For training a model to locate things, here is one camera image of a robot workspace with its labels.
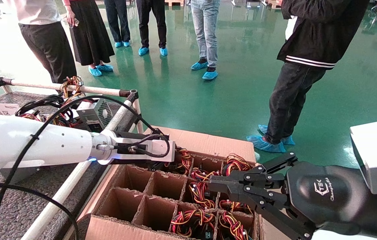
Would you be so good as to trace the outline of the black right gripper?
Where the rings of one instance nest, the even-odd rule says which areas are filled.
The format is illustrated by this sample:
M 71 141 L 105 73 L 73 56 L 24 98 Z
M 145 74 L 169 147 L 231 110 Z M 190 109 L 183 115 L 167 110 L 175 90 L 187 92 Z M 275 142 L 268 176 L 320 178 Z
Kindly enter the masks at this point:
M 208 187 L 248 205 L 289 239 L 310 240 L 314 230 L 281 211 L 286 195 L 259 188 L 282 187 L 287 181 L 292 206 L 316 228 L 377 238 L 377 194 L 370 192 L 360 170 L 297 162 L 296 154 L 287 152 L 248 171 L 211 176 Z M 278 173 L 288 167 L 286 176 Z

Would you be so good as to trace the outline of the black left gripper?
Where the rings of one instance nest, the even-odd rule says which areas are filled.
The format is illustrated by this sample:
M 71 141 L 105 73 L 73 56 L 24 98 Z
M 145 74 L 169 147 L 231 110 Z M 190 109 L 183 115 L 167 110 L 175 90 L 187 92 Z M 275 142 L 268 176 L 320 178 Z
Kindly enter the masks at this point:
M 116 136 L 112 151 L 113 165 L 135 165 L 149 171 L 163 170 L 175 164 L 176 143 L 169 136 L 113 132 Z

